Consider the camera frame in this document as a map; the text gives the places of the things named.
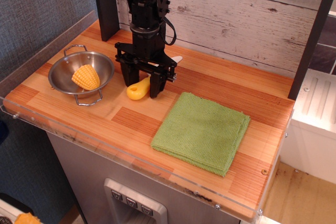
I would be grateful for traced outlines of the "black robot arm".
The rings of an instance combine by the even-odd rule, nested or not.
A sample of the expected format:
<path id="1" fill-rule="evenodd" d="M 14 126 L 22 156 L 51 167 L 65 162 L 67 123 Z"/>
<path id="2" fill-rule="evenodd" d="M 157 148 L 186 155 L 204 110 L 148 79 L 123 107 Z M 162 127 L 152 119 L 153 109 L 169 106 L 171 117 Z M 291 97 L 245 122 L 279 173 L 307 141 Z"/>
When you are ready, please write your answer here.
<path id="1" fill-rule="evenodd" d="M 125 85 L 139 82 L 139 72 L 150 74 L 150 97 L 156 98 L 164 90 L 167 81 L 176 79 L 173 61 L 165 46 L 175 43 L 166 41 L 166 27 L 173 27 L 165 17 L 169 13 L 169 0 L 127 0 L 131 14 L 132 43 L 118 42 L 116 61 L 120 63 Z"/>

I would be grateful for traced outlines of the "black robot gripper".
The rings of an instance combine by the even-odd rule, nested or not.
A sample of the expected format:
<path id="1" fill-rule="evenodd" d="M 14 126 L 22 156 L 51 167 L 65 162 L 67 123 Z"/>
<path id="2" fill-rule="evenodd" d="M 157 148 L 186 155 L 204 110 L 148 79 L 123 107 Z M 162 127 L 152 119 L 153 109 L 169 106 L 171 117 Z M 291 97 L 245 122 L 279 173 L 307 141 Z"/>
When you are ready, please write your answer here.
<path id="1" fill-rule="evenodd" d="M 132 43 L 118 42 L 116 61 L 121 65 L 125 85 L 139 82 L 140 71 L 151 74 L 150 98 L 154 99 L 164 90 L 167 81 L 176 80 L 177 63 L 165 53 L 166 26 L 141 29 L 131 26 Z"/>

